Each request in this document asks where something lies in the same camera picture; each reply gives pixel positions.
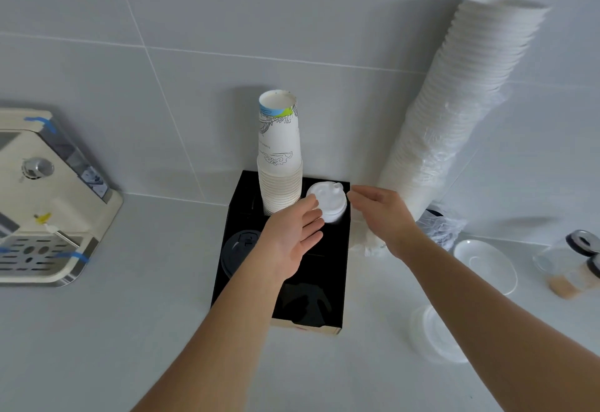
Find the cream espresso machine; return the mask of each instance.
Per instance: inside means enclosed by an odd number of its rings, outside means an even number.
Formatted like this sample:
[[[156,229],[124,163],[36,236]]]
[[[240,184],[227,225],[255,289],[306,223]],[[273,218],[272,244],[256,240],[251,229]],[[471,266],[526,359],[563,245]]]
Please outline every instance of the cream espresso machine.
[[[75,280],[122,199],[50,112],[0,109],[0,285]]]

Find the white countertop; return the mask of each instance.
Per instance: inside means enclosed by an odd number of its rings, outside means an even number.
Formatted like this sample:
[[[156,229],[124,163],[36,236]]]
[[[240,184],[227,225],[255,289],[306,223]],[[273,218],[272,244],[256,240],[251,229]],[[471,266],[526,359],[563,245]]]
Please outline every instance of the white countertop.
[[[128,411],[209,309],[227,208],[125,196],[81,277],[0,288],[0,410]],[[539,246],[491,241],[519,277],[511,298],[600,354],[600,294],[565,301],[530,261]],[[351,252],[337,336],[272,328],[249,411],[499,411],[469,364],[435,365],[409,345],[427,303],[394,258]]]

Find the black organizer box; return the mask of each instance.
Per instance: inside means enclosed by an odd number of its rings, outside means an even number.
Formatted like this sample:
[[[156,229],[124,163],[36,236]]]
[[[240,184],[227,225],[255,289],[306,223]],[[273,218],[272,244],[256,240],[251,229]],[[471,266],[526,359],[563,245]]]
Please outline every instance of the black organizer box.
[[[304,177],[302,197],[319,181],[323,180]],[[244,170],[237,184],[229,203],[221,248],[237,232],[262,231],[268,219],[263,213],[258,173]],[[341,184],[345,192],[350,190],[350,183],[341,181]],[[322,231],[323,239],[304,255],[296,274],[281,287],[273,318],[307,327],[329,327],[337,329],[334,331],[337,333],[344,314],[350,205],[337,224],[325,224]],[[228,282],[219,261],[211,305]]]

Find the tiled wall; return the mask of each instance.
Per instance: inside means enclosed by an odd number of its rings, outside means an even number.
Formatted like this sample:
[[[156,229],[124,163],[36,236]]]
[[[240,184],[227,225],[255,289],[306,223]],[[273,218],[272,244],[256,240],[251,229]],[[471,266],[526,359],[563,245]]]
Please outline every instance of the tiled wall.
[[[227,203],[256,167],[257,97],[285,88],[305,174],[373,182],[458,1],[0,0],[0,103],[56,113],[126,192]],[[597,0],[540,1],[445,190],[484,235],[600,225]]]

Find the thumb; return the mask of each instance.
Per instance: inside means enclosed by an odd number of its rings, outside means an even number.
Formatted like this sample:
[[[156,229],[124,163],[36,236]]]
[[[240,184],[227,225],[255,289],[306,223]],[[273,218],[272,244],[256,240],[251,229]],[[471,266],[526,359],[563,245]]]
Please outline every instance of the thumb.
[[[380,205],[379,202],[375,202],[374,200],[371,200],[370,198],[365,197],[353,190],[349,190],[347,196],[352,206],[361,213],[364,213],[365,211],[372,211],[375,206]]]

